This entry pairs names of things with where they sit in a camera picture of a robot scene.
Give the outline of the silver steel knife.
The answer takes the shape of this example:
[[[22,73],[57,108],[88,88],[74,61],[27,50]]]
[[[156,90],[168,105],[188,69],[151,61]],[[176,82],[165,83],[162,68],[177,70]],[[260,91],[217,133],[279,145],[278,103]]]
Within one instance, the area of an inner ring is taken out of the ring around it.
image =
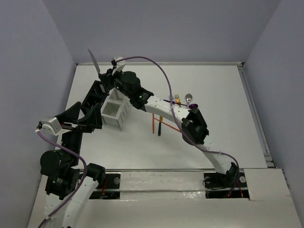
[[[90,57],[92,59],[92,62],[94,64],[94,66],[95,66],[95,69],[96,69],[98,75],[100,75],[100,68],[99,68],[99,65],[97,63],[97,60],[96,60],[95,56],[93,55],[92,51],[89,48],[87,50],[89,52],[89,55],[90,55]]]

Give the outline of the gold knife green handle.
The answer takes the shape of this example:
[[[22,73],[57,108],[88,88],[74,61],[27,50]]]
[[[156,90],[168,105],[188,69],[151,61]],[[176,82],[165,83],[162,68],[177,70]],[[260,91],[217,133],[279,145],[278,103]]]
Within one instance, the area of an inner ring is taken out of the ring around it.
[[[163,117],[160,116],[159,117],[159,125],[158,125],[158,136],[161,136],[161,132],[162,132],[162,120],[163,120]]]

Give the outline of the gold metal fork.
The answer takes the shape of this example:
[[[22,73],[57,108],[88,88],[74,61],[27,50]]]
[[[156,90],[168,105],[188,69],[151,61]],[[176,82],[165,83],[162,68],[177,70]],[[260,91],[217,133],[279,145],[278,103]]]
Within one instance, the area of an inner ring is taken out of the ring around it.
[[[179,94],[175,94],[175,95],[174,95],[174,99],[175,99],[175,103],[176,103],[178,106],[180,106],[180,107],[187,107],[186,104],[182,104],[182,103],[181,103],[181,99],[180,99],[180,97],[179,97]]]

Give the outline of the silver spoon pink handle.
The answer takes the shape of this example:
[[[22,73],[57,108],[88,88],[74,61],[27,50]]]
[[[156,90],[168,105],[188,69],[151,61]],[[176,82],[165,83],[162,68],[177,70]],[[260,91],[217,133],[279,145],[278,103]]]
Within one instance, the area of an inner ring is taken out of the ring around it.
[[[185,100],[186,100],[186,105],[187,105],[187,107],[189,108],[190,103],[191,103],[191,100],[192,100],[192,94],[187,93],[187,94],[185,95]]]

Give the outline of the purple metal spoon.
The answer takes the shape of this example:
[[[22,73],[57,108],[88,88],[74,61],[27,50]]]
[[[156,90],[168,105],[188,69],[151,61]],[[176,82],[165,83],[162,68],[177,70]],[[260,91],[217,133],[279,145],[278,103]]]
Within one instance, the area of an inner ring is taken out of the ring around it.
[[[172,102],[175,105],[186,106],[189,109],[193,109],[193,108],[198,108],[199,107],[198,104],[189,104],[189,105],[187,105],[187,104],[179,104],[177,102],[174,102],[174,100],[170,101],[170,100],[165,100],[165,99],[164,99],[164,101],[167,102],[167,103]]]

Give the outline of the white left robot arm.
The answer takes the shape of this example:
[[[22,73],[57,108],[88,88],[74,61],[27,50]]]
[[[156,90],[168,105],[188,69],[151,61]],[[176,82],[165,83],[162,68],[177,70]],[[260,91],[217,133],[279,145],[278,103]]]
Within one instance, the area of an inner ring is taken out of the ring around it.
[[[101,103],[79,118],[81,103],[41,120],[36,134],[56,147],[40,157],[40,173],[47,177],[45,218],[40,228],[74,228],[96,188],[105,183],[105,168],[87,164],[80,156],[84,133],[102,128]]]

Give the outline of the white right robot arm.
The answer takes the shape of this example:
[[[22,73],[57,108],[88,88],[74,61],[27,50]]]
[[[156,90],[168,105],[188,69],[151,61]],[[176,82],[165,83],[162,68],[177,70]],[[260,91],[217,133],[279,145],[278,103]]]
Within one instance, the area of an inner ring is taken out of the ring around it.
[[[170,104],[141,86],[140,79],[132,71],[108,69],[105,73],[97,71],[106,91],[113,88],[120,91],[138,110],[156,114],[176,123],[183,140],[198,148],[213,165],[223,186],[230,186],[239,177],[239,165],[236,159],[224,152],[214,152],[204,146],[209,135],[207,124],[198,108],[188,109]]]

